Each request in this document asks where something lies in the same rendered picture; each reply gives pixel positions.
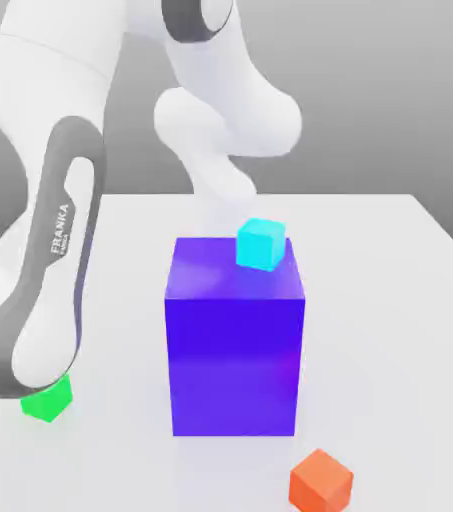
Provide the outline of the small green cube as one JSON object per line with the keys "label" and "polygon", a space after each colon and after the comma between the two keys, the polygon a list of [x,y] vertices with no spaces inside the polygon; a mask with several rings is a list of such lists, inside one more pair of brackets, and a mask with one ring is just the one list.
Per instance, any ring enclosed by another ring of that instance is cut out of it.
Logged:
{"label": "small green cube", "polygon": [[20,404],[25,415],[51,423],[72,400],[70,376],[66,374],[44,391],[22,398]]}

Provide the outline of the large purple box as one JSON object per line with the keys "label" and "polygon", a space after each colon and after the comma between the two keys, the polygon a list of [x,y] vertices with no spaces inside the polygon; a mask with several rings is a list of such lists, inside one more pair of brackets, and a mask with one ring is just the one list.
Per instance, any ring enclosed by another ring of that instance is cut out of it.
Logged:
{"label": "large purple box", "polygon": [[295,432],[306,298],[291,246],[267,272],[232,238],[179,237],[164,297],[176,436]]}

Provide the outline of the small cyan cube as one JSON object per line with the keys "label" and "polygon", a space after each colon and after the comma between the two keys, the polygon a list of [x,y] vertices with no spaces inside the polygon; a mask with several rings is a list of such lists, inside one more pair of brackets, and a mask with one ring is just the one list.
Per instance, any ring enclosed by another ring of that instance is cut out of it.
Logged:
{"label": "small cyan cube", "polygon": [[286,226],[277,221],[251,218],[237,232],[236,264],[272,272],[285,254]]}

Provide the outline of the small orange cube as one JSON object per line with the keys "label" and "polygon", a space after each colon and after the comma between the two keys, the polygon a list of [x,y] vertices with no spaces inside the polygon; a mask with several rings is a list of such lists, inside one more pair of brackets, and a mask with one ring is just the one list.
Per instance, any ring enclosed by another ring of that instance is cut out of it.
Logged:
{"label": "small orange cube", "polygon": [[321,449],[290,472],[289,502],[300,512],[342,512],[350,503],[354,474]]}

